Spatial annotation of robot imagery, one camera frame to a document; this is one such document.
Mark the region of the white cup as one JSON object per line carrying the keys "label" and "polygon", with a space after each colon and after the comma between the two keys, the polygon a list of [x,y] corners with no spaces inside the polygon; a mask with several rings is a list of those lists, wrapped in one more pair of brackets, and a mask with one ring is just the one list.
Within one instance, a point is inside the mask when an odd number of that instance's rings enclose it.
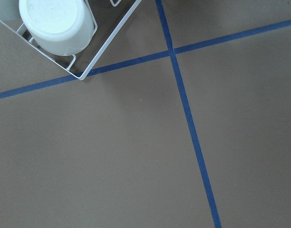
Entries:
{"label": "white cup", "polygon": [[20,16],[45,51],[70,56],[90,43],[94,23],[83,0],[20,0]]}

